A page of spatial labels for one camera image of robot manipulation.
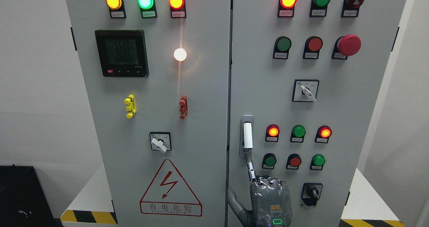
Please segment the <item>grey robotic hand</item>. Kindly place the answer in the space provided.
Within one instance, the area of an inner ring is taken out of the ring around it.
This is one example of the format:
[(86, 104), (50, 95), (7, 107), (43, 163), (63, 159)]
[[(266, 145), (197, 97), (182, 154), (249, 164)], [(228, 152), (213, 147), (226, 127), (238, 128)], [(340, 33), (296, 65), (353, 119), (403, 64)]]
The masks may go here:
[(285, 181), (268, 176), (257, 176), (251, 152), (244, 152), (250, 179), (252, 210), (247, 210), (237, 200), (233, 189), (227, 190), (227, 201), (244, 227), (288, 227), (292, 222), (292, 205)]

